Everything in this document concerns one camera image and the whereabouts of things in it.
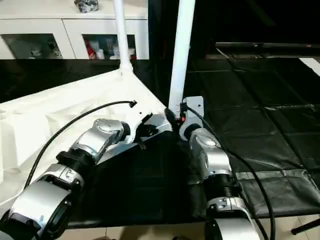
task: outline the white cabinet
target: white cabinet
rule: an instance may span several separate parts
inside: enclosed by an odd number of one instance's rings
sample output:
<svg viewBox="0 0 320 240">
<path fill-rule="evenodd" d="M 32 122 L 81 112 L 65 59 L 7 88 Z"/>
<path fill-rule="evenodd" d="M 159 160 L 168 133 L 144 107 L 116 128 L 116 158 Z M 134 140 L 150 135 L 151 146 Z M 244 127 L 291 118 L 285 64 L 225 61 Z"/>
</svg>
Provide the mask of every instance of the white cabinet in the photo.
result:
<svg viewBox="0 0 320 240">
<path fill-rule="evenodd" d="M 75 58 L 61 19 L 0 19 L 0 59 L 28 58 Z"/>
<path fill-rule="evenodd" d="M 75 57 L 88 59 L 88 45 L 97 52 L 103 50 L 105 58 L 117 59 L 119 48 L 115 19 L 64 19 L 66 32 Z M 148 20 L 125 20 L 131 57 L 149 59 Z"/>
<path fill-rule="evenodd" d="M 114 0 L 98 1 L 80 13 L 74 0 L 0 0 L 0 59 L 117 59 Z M 123 3 L 131 58 L 149 59 L 148 0 Z"/>
</svg>

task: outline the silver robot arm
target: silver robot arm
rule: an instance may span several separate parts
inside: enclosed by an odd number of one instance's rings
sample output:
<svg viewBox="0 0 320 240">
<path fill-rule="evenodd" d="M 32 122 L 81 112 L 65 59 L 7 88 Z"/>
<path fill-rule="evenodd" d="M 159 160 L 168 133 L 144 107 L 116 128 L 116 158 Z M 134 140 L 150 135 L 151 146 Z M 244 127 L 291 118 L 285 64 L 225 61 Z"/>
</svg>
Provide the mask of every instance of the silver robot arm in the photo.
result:
<svg viewBox="0 0 320 240">
<path fill-rule="evenodd" d="M 203 115 L 202 97 L 187 97 L 184 102 Z M 193 157 L 200 163 L 200 175 L 207 201 L 205 225 L 208 240 L 259 240 L 245 203 L 239 193 L 227 153 L 217 138 L 189 110 L 180 128 Z"/>
<path fill-rule="evenodd" d="M 151 116 L 135 107 L 128 123 L 97 119 L 69 148 L 57 155 L 42 176 L 28 186 L 0 221 L 0 239 L 52 240 L 66 229 L 72 206 L 104 152 L 117 143 L 134 141 L 137 127 Z"/>
</svg>

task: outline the white countertop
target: white countertop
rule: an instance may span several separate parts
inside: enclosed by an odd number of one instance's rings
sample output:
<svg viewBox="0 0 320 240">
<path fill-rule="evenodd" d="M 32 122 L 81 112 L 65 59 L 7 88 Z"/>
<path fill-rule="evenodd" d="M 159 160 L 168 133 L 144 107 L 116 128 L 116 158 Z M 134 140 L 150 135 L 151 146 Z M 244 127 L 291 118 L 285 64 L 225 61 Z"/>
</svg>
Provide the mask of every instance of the white countertop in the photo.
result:
<svg viewBox="0 0 320 240">
<path fill-rule="evenodd" d="M 148 0 L 123 0 L 125 19 L 148 19 Z M 0 19 L 115 19 L 114 0 L 80 13 L 74 0 L 0 0 Z"/>
</svg>

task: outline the black mat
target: black mat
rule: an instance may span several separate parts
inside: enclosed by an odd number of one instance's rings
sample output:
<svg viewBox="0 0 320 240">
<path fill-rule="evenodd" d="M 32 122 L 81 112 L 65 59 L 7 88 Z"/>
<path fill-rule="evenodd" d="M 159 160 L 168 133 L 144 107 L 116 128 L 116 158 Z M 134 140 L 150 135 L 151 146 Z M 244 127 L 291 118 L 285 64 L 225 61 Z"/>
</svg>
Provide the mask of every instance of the black mat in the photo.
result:
<svg viewBox="0 0 320 240">
<path fill-rule="evenodd" d="M 112 61 L 0 61 L 0 100 L 116 68 Z M 136 61 L 134 70 L 168 104 L 171 63 Z M 205 118 L 221 142 L 258 171 L 278 217 L 320 213 L 319 87 L 320 78 L 298 59 L 203 60 L 188 66 L 184 95 L 204 97 Z M 147 144 L 146 151 L 132 149 L 96 168 L 70 227 L 203 220 L 196 168 L 176 136 L 166 132 Z M 249 202 L 266 217 L 252 175 L 232 157 L 231 164 Z"/>
</svg>

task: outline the white cloth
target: white cloth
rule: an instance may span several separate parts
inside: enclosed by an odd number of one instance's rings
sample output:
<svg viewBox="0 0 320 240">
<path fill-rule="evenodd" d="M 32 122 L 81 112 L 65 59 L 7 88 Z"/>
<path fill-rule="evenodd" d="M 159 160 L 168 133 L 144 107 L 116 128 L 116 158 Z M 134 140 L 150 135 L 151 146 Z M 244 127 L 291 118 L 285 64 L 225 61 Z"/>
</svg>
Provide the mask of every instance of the white cloth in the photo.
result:
<svg viewBox="0 0 320 240">
<path fill-rule="evenodd" d="M 114 101 L 145 103 L 153 114 L 165 106 L 133 73 L 119 70 L 89 77 L 0 104 L 0 216 L 21 192 L 43 144 L 75 116 Z M 62 133 L 47 149 L 34 174 L 38 178 L 56 155 L 66 151 L 97 118 L 123 120 L 128 104 L 101 109 Z"/>
</svg>

